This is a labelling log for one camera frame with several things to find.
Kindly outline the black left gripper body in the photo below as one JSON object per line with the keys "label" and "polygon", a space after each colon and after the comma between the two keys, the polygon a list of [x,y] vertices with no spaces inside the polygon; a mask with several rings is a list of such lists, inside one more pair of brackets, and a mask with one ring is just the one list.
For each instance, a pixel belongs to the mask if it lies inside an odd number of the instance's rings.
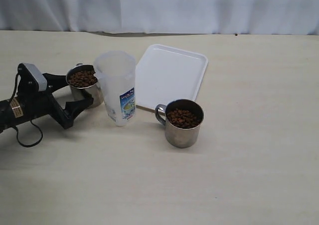
{"label": "black left gripper body", "polygon": [[23,113],[23,116],[17,119],[17,125],[49,115],[64,129],[73,126],[74,121],[69,121],[66,118],[64,109],[53,96],[54,92],[37,91],[37,84],[31,79],[24,63],[18,65],[17,72],[20,76],[20,82],[17,88],[16,99]]}

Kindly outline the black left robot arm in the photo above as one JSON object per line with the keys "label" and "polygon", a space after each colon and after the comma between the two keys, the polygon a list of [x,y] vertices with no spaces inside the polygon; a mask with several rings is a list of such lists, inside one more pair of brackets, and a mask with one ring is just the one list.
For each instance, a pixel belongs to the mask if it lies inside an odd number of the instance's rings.
{"label": "black left robot arm", "polygon": [[65,75],[41,73],[29,63],[20,63],[17,75],[20,81],[13,99],[0,102],[1,131],[46,115],[68,129],[73,126],[75,118],[94,102],[92,97],[86,96],[79,101],[66,102],[63,108],[52,93],[68,86]]}

